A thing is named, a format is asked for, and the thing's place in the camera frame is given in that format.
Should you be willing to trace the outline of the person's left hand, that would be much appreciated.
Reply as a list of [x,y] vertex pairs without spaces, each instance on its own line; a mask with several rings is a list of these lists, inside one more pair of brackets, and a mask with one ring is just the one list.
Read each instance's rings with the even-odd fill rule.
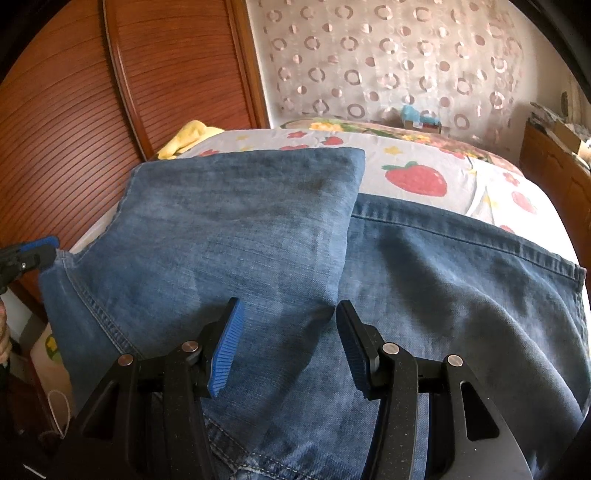
[[10,357],[12,344],[10,339],[10,330],[7,324],[6,308],[0,300],[0,364],[5,364]]

